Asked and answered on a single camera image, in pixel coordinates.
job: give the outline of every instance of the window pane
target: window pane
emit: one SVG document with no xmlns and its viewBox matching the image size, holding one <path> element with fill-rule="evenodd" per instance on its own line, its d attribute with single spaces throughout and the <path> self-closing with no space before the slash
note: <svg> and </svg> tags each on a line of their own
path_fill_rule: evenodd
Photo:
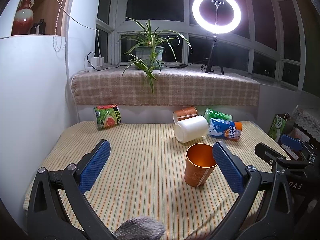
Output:
<svg viewBox="0 0 320 240">
<path fill-rule="evenodd" d="M 180 44 L 179 44 L 179 40 L 178 39 L 171 40 L 171 41 L 172 41 L 172 44 L 173 44 L 173 51 L 174 51 L 174 53 L 176 55 L 177 61 L 178 62 L 182 62 L 182 41 L 180 41 Z M 126 53 L 135 44 L 137 44 L 136 41 L 131 41 L 131 40 L 127 40 L 127 39 L 122 39 L 121 40 L 121 61 L 122 62 L 130 60 L 130 56 L 123 55 L 123 54 Z M 169 45 L 167 43 L 164 43 L 161 46 L 164 47 L 164 52 L 162 54 L 162 61 L 175 62 L 174 55 L 172 54 L 172 51 L 171 51 Z M 133 50 L 131 52 L 131 54 L 136 55 L 135 50 Z"/>
<path fill-rule="evenodd" d="M 256 41 L 277 50 L 276 23 L 271 0 L 252 0 Z"/>
<path fill-rule="evenodd" d="M 101 57 L 104 57 L 104 63 L 108 62 L 108 33 L 103 30 L 99 30 L 99 45 L 100 45 L 100 52 Z M 98 32 L 96 32 L 96 53 L 94 54 L 95 57 L 99 57 L 99 47 L 97 42 Z"/>
<path fill-rule="evenodd" d="M 300 33 L 292 0 L 280 1 L 284 30 L 284 58 L 300 61 Z"/>
<path fill-rule="evenodd" d="M 300 66 L 289 63 L 283 64 L 282 81 L 298 86 L 300 74 Z"/>
<path fill-rule="evenodd" d="M 263 56 L 258 53 L 254 53 L 253 59 L 253 73 L 265 75 L 268 77 L 275 77 L 276 61 Z"/>
<path fill-rule="evenodd" d="M 232 33 L 240 35 L 245 38 L 249 36 L 249 20 L 248 20 L 248 9 L 246 0 L 235 0 L 241 10 L 241 22 L 239 26 L 232 31 Z M 198 24 L 192 14 L 192 4 L 194 0 L 190 0 L 190 24 Z M 203 18 L 209 23 L 215 24 L 216 19 L 216 8 L 211 0 L 204 0 L 200 6 L 200 12 Z M 229 3 L 221 5 L 218 9 L 218 25 L 226 25 L 233 19 L 233 10 Z"/>
<path fill-rule="evenodd" d="M 127 17 L 183 22 L 183 0 L 128 0 Z"/>
<path fill-rule="evenodd" d="M 194 63 L 203 60 L 200 64 L 206 64 L 208 62 L 211 38 L 189 38 L 190 44 L 193 48 L 193 52 L 189 54 L 189 63 Z M 216 48 L 217 58 L 214 60 L 214 65 L 227 68 L 234 68 L 240 70 L 248 70 L 249 50 L 239 48 L 230 44 L 226 44 L 218 41 Z"/>
<path fill-rule="evenodd" d="M 110 11 L 111 0 L 99 0 L 98 15 L 97 18 L 109 23 L 109 11 Z"/>
</svg>

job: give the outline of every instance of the green plastic bottle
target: green plastic bottle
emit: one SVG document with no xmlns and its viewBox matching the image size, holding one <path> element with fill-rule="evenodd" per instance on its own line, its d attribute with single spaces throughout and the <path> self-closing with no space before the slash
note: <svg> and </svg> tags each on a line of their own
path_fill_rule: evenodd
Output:
<svg viewBox="0 0 320 240">
<path fill-rule="evenodd" d="M 210 108 L 206 109 L 204 113 L 204 118 L 207 120 L 208 124 L 211 118 L 218 118 L 226 121 L 232 121 L 232 115 L 220 113 Z"/>
</svg>

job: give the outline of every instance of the lace doily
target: lace doily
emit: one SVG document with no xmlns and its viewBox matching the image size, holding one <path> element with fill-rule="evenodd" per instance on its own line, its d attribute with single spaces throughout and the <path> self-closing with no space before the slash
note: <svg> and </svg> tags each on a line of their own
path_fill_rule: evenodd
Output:
<svg viewBox="0 0 320 240">
<path fill-rule="evenodd" d="M 292 112 L 295 123 L 320 142 L 320 118 L 315 109 L 295 109 Z"/>
</svg>

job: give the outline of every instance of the vase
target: vase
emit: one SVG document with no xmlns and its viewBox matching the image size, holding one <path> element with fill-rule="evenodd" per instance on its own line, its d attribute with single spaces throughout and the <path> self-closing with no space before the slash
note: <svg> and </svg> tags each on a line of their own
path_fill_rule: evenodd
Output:
<svg viewBox="0 0 320 240">
<path fill-rule="evenodd" d="M 150 46 L 139 46 L 135 48 L 136 56 L 143 60 L 144 63 L 148 67 L 151 67 L 151 62 L 149 59 L 149 56 L 151 54 L 151 47 Z M 157 60 L 162 61 L 162 53 L 164 51 L 164 47 L 156 46 L 156 53 L 159 52 L 159 55 L 156 57 Z"/>
<path fill-rule="evenodd" d="M 33 22 L 33 6 L 35 0 L 20 0 L 14 16 L 11 35 L 28 34 Z"/>
</svg>

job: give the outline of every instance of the gray knitted glove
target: gray knitted glove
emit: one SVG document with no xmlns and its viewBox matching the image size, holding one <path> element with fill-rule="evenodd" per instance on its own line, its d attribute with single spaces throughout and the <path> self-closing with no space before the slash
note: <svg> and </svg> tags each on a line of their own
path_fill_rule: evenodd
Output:
<svg viewBox="0 0 320 240">
<path fill-rule="evenodd" d="M 118 240 L 159 240 L 164 225 L 150 217 L 136 217 L 124 222 L 113 235 Z"/>
</svg>

